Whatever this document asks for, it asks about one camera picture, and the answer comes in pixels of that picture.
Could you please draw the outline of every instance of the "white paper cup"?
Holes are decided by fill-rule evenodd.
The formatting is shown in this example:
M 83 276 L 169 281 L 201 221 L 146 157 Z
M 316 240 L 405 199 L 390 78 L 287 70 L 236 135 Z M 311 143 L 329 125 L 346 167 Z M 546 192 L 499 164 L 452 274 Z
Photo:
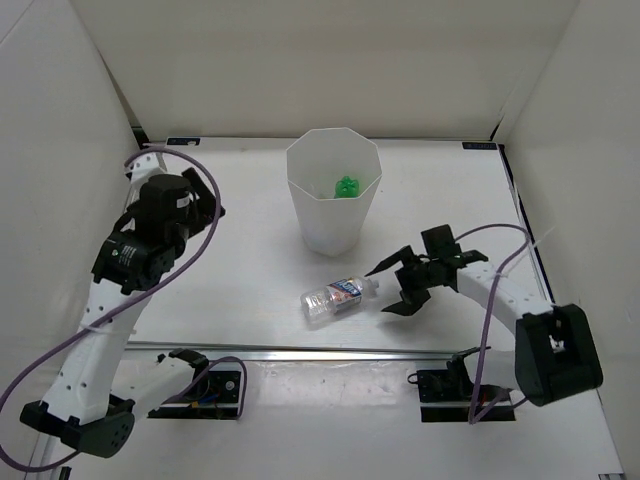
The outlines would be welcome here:
M 357 198 L 334 198 L 343 177 L 357 179 Z M 376 144 L 349 128 L 310 130 L 287 149 L 287 179 L 307 246 L 336 256 L 352 248 L 382 178 Z

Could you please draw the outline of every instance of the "green toy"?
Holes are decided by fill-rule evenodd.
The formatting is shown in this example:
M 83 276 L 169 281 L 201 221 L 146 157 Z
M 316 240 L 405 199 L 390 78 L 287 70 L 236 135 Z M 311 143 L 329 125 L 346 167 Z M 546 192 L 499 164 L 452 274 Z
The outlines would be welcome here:
M 356 198 L 360 195 L 360 183 L 356 179 L 345 176 L 336 183 L 336 196 L 334 198 Z

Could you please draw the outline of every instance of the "bottle label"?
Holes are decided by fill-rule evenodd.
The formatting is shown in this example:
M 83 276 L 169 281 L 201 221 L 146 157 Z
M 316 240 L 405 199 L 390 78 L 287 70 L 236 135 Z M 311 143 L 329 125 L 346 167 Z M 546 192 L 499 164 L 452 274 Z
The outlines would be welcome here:
M 331 301 L 339 312 L 358 305 L 362 301 L 362 292 L 349 279 L 339 280 L 327 285 L 331 292 Z

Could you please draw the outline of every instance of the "plastic bottle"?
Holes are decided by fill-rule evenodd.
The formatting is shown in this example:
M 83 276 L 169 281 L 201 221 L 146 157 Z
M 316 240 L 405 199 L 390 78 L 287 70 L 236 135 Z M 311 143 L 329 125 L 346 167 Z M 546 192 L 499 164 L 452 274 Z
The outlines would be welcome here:
M 303 294 L 300 303 L 307 320 L 325 321 L 338 312 L 359 305 L 363 298 L 374 297 L 379 286 L 377 280 L 345 278 Z

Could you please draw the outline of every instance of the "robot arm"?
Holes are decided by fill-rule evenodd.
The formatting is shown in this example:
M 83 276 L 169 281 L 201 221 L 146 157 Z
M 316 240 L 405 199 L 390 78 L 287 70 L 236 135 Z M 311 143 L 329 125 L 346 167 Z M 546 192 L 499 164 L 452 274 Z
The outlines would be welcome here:
M 422 232 L 427 255 L 404 247 L 383 260 L 368 275 L 397 262 L 401 301 L 384 311 L 409 316 L 429 300 L 429 288 L 448 286 L 487 308 L 497 273 L 487 257 L 475 250 L 462 252 L 451 228 L 443 225 Z M 486 352 L 484 380 L 492 385 L 520 390 L 534 405 L 542 406 L 602 384 L 602 369 L 584 311 L 573 304 L 555 306 L 501 278 L 492 314 L 516 339 L 515 352 Z M 477 352 L 463 359 L 466 377 L 477 368 Z M 450 362 L 459 366 L 460 362 Z
M 125 173 L 139 198 L 116 221 L 93 266 L 80 323 L 80 330 L 90 332 L 70 348 L 42 401 L 25 405 L 20 417 L 77 451 L 105 458 L 122 448 L 137 419 L 188 388 L 209 365 L 203 355 L 178 350 L 112 388 L 127 340 L 151 297 L 98 328 L 91 324 L 157 285 L 184 253 L 187 239 L 211 223 L 216 207 L 193 169 L 169 175 L 158 154 L 142 155 Z

